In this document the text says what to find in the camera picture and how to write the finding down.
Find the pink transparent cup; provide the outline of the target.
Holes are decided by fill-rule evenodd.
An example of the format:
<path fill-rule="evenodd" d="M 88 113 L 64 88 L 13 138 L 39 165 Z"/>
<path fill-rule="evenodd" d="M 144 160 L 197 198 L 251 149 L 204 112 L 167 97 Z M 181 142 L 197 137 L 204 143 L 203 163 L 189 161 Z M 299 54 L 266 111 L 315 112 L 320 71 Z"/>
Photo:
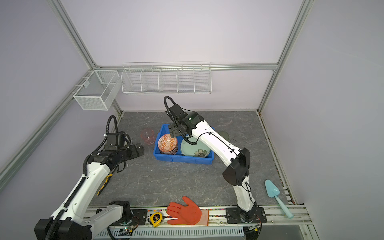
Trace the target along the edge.
<path fill-rule="evenodd" d="M 152 129 L 147 128 L 141 130 L 141 138 L 147 145 L 152 145 L 155 142 L 155 133 Z"/>

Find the mint green flower plate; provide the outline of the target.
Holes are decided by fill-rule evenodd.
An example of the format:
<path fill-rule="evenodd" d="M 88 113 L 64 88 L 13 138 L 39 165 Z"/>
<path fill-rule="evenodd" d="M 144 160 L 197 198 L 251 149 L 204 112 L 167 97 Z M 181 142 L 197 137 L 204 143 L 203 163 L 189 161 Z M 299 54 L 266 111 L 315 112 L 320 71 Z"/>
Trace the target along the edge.
<path fill-rule="evenodd" d="M 205 145 L 201 140 L 197 140 L 197 138 L 190 138 L 190 142 L 196 143 L 195 145 L 191 145 L 187 143 L 185 140 L 181 142 L 181 153 L 187 157 L 198 157 L 198 158 L 206 158 L 211 149 Z"/>

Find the purple striped bowl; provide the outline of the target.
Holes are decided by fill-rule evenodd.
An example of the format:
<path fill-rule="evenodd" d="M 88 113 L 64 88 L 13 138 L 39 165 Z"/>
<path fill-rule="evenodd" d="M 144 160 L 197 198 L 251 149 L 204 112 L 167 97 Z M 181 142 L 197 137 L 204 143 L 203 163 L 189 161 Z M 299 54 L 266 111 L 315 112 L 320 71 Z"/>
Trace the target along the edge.
<path fill-rule="evenodd" d="M 169 152 L 160 151 L 160 153 L 163 154 L 163 155 L 175 155 L 177 152 L 178 152 L 178 148 L 175 148 L 175 149 L 173 149 L 172 151 L 169 151 Z"/>

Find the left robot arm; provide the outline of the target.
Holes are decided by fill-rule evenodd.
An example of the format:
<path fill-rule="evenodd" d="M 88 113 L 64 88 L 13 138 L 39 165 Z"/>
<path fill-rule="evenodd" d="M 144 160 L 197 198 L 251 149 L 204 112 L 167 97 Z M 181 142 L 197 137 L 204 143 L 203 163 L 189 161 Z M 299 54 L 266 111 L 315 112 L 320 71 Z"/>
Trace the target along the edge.
<path fill-rule="evenodd" d="M 137 216 L 128 201 L 112 201 L 85 219 L 94 195 L 100 194 L 115 173 L 122 172 L 127 161 L 143 156 L 144 148 L 133 145 L 131 138 L 119 131 L 117 118 L 111 115 L 102 143 L 83 162 L 83 174 L 64 202 L 48 219 L 41 219 L 34 228 L 39 240 L 92 240 L 113 223 L 131 224 Z"/>

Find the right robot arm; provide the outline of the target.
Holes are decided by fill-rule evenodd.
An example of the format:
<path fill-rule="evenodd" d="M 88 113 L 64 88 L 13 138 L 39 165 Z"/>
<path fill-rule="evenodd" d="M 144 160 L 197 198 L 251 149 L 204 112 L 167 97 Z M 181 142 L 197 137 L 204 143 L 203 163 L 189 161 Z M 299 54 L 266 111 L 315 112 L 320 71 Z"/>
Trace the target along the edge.
<path fill-rule="evenodd" d="M 266 223 L 265 211 L 254 200 L 249 184 L 250 151 L 229 143 L 200 114 L 194 111 L 187 113 L 171 97 L 164 97 L 164 105 L 166 114 L 173 122 L 170 126 L 172 137 L 180 136 L 190 145 L 204 143 L 225 164 L 223 178 L 233 186 L 237 197 L 234 220 L 241 223 L 252 223 L 256 220 L 261 224 Z"/>

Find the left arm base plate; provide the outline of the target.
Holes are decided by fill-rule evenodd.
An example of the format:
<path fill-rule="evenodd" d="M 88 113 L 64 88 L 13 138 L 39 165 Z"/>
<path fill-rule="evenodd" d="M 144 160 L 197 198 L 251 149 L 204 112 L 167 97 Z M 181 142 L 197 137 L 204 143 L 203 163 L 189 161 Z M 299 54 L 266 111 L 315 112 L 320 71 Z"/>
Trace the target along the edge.
<path fill-rule="evenodd" d="M 133 209 L 130 213 L 124 213 L 119 220 L 121 226 L 143 226 L 147 222 L 147 209 Z"/>

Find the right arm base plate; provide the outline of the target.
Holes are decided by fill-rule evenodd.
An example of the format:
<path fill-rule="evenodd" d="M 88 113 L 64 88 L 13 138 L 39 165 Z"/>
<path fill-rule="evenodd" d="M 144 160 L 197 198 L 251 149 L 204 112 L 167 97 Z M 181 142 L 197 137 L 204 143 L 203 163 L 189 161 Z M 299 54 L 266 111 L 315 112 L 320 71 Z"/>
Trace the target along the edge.
<path fill-rule="evenodd" d="M 239 207 L 226 208 L 225 217 L 228 224 L 265 224 L 267 217 L 264 208 L 254 206 L 246 212 Z"/>

